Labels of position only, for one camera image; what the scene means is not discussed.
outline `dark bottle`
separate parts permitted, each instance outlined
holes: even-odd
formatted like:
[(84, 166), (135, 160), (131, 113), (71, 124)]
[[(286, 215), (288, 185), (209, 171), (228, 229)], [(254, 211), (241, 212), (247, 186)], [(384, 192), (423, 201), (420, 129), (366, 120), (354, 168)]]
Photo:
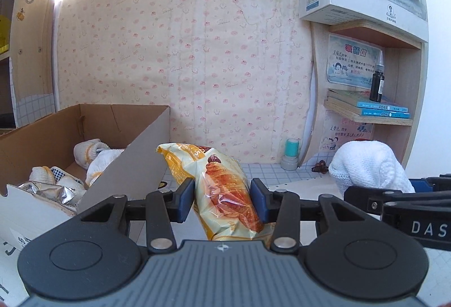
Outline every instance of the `dark bottle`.
[(374, 102), (380, 102), (382, 100), (382, 89), (384, 88), (384, 60), (381, 56), (379, 58), (379, 63), (376, 64), (373, 74), (373, 81), (371, 82), (371, 92), (369, 94), (369, 99)]

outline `wooden shelf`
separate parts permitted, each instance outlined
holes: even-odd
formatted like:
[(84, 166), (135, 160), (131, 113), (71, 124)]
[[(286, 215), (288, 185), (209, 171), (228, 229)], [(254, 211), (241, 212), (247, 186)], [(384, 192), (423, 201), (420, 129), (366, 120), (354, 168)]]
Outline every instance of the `wooden shelf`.
[(10, 63), (10, 51), (4, 52), (0, 54), (0, 64), (9, 64)]
[(385, 124), (385, 125), (402, 125), (405, 127), (411, 127), (413, 121), (410, 119), (398, 119), (398, 118), (381, 118), (380, 116), (362, 116), (341, 106), (335, 105), (328, 100), (324, 101), (324, 107), (339, 113), (345, 118), (351, 119), (355, 122), (367, 122), (368, 124)]
[(329, 32), (357, 38), (382, 47), (421, 49), (421, 43), (410, 36), (364, 19), (330, 26)]

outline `croissant package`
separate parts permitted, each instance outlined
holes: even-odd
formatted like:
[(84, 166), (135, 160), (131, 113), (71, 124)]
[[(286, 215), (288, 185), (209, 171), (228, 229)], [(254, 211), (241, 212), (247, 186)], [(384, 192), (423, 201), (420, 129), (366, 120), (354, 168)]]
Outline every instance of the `croissant package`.
[(185, 178), (195, 179), (194, 209), (209, 240), (261, 239), (267, 243), (272, 226), (258, 218), (237, 161), (214, 148), (192, 144), (167, 143), (156, 151), (164, 155), (179, 185)]

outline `silver foil packet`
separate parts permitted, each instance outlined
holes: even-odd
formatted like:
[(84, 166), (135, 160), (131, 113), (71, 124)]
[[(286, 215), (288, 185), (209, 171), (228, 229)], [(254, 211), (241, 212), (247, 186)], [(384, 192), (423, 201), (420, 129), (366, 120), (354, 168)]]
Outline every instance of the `silver foil packet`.
[(76, 189), (70, 189), (60, 185), (49, 185), (36, 181), (27, 181), (20, 185), (19, 189), (42, 196), (43, 198), (55, 201), (55, 203), (58, 204), (75, 206), (75, 204), (71, 203), (71, 200), (77, 195)]

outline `blue book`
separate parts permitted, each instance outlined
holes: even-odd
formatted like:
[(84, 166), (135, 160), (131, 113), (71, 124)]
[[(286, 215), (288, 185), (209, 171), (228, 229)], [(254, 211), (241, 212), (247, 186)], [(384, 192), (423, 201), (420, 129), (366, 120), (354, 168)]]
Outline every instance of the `blue book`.
[(333, 97), (328, 97), (328, 101), (337, 106), (343, 107), (349, 111), (352, 111), (358, 115), (362, 116), (381, 116), (383, 118), (397, 118), (397, 119), (409, 119), (410, 114), (408, 112), (399, 111), (388, 111), (388, 110), (378, 110), (378, 109), (365, 109), (363, 107), (354, 107), (346, 102), (337, 100)]
[(409, 112), (407, 107), (402, 107), (396, 103), (390, 102), (385, 96), (382, 96), (380, 102), (373, 102), (369, 99), (370, 91), (345, 91), (343, 89), (329, 89), (328, 97), (333, 97), (354, 107), (364, 109), (376, 109), (386, 111)]

